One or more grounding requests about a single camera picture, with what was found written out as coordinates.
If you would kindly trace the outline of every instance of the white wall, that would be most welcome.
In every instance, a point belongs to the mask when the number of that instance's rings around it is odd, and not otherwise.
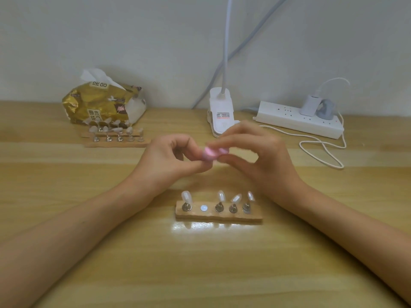
[[[234,0],[230,48],[277,0]],[[226,0],[0,0],[0,99],[59,102],[83,68],[189,107],[222,58]],[[411,0],[288,0],[229,63],[235,107],[300,106],[324,80],[343,113],[411,115]],[[200,107],[207,106],[205,99]]]

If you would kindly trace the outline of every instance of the metal magnetic base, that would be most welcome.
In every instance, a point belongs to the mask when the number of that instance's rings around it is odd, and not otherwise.
[[[250,214],[251,213],[251,207],[248,203],[244,203],[243,204],[243,212],[246,214]]]
[[[222,211],[224,211],[224,206],[223,206],[223,204],[221,203],[221,202],[219,202],[219,203],[217,203],[217,205],[215,206],[215,210],[217,211],[217,212],[222,212]]]
[[[182,209],[184,212],[191,211],[192,208],[193,208],[193,207],[191,206],[191,204],[189,204],[189,203],[187,203],[187,202],[185,202],[185,203],[182,205],[182,207],[181,207],[181,209]]]
[[[238,211],[237,205],[236,205],[235,203],[233,203],[232,205],[230,205],[229,211],[230,211],[230,213],[233,213],[233,214],[236,213],[236,212]]]

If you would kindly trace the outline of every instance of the tissue pack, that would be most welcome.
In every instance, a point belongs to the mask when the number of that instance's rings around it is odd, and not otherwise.
[[[109,84],[111,79],[104,81],[84,83],[63,98],[63,107],[71,123],[82,123],[90,117],[103,121],[112,118],[112,121],[120,120],[121,123],[129,120],[133,124],[145,112],[146,102],[138,98],[141,87],[116,82]]]

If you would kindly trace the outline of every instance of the wooden table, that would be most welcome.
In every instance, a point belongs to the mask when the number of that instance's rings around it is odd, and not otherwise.
[[[115,185],[143,152],[83,148],[79,126],[69,124],[60,104],[0,102],[0,112],[0,240]],[[205,116],[204,110],[149,109],[139,125],[150,135],[189,133],[204,145],[213,139]],[[335,152],[346,165],[343,171],[305,155],[299,138],[284,139],[310,185],[411,233],[410,134],[410,118],[346,117],[348,148]],[[320,147],[310,148],[324,156]],[[219,189],[227,197],[253,191],[263,208],[263,225],[175,220],[183,190],[196,200],[214,201]],[[171,186],[105,238],[36,305],[190,306],[406,305],[351,255],[221,164]]]

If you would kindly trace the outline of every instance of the power outlet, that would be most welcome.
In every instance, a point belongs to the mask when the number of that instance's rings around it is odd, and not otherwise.
[[[300,108],[279,105],[275,103],[260,102],[256,122],[299,130],[310,134],[338,139],[344,132],[340,120],[334,116],[332,120],[324,120],[314,115],[313,117],[300,114]]]

